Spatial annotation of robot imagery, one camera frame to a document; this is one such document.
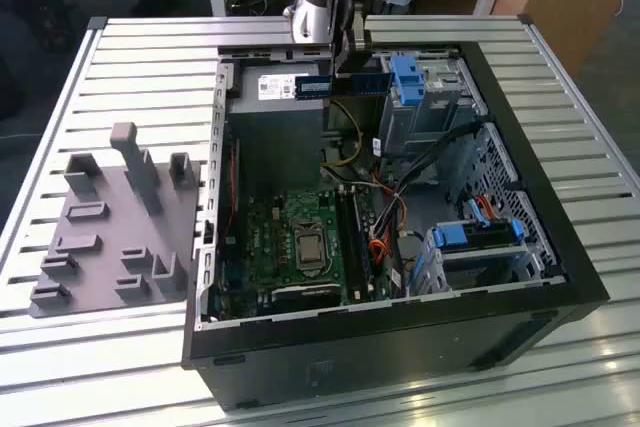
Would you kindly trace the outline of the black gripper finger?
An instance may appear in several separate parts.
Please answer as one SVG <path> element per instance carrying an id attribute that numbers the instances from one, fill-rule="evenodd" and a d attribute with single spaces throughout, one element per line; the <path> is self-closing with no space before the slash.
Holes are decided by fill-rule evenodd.
<path id="1" fill-rule="evenodd" d="M 331 44 L 331 71 L 334 77 L 340 73 L 349 47 L 348 33 L 353 21 L 352 0 L 329 0 L 329 35 Z"/>
<path id="2" fill-rule="evenodd" d="M 367 8 L 363 0 L 352 1 L 352 41 L 350 44 L 350 72 L 358 73 L 371 57 L 371 35 L 366 28 Z"/>

